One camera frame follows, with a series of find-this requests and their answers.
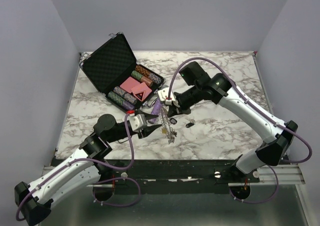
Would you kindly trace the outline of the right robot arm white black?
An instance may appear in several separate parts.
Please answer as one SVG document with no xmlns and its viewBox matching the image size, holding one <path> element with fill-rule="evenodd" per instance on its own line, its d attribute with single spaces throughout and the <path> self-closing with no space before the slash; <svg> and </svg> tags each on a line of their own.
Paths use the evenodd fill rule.
<svg viewBox="0 0 320 226">
<path fill-rule="evenodd" d="M 211 101 L 237 115 L 262 139 L 260 147 L 240 155 L 230 169 L 230 177 L 241 182 L 254 169 L 264 165 L 277 166 L 293 140 L 298 125 L 269 113 L 234 87 L 222 73 L 210 77 L 195 61 L 179 71 L 190 89 L 173 93 L 169 88 L 158 94 L 169 106 L 168 116 L 190 114 L 190 107 L 202 100 Z"/>
</svg>

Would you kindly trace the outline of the black clear key tag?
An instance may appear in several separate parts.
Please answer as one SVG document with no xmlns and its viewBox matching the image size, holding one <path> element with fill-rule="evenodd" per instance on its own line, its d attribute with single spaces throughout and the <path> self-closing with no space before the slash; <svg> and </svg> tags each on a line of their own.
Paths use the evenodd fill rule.
<svg viewBox="0 0 320 226">
<path fill-rule="evenodd" d="M 171 123 L 171 124 L 174 124 L 174 125 L 177 123 L 177 120 L 176 120 L 176 119 L 174 119 L 174 118 L 170 118 L 170 120 L 169 120 L 169 121 L 170 121 L 170 123 Z"/>
</svg>

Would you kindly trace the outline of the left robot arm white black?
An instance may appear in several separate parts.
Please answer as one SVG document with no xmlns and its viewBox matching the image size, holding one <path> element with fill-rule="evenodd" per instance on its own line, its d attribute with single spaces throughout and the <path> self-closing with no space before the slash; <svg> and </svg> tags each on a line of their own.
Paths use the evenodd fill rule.
<svg viewBox="0 0 320 226">
<path fill-rule="evenodd" d="M 111 114 L 100 116 L 93 132 L 66 160 L 39 179 L 15 186 L 16 220 L 35 226 L 49 216 L 59 198 L 82 186 L 107 183 L 110 169 L 126 171 L 131 168 L 135 161 L 132 136 L 137 134 L 140 139 L 149 136 L 160 125 L 148 126 L 148 121 L 157 117 L 139 109 L 127 112 L 121 123 Z M 105 160 L 112 151 L 110 143 L 123 138 L 128 139 L 131 160 L 124 167 L 111 165 Z"/>
</svg>

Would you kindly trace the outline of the round metal keyring disc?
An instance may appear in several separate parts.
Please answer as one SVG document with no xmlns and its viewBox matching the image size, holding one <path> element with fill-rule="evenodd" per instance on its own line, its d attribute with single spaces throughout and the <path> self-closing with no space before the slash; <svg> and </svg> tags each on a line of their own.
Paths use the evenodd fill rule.
<svg viewBox="0 0 320 226">
<path fill-rule="evenodd" d="M 164 106 L 160 108 L 159 120 L 162 124 L 161 131 L 166 135 L 168 143 L 174 143 L 177 137 L 177 132 L 172 128 L 170 119 L 168 117 L 168 112 Z"/>
</svg>

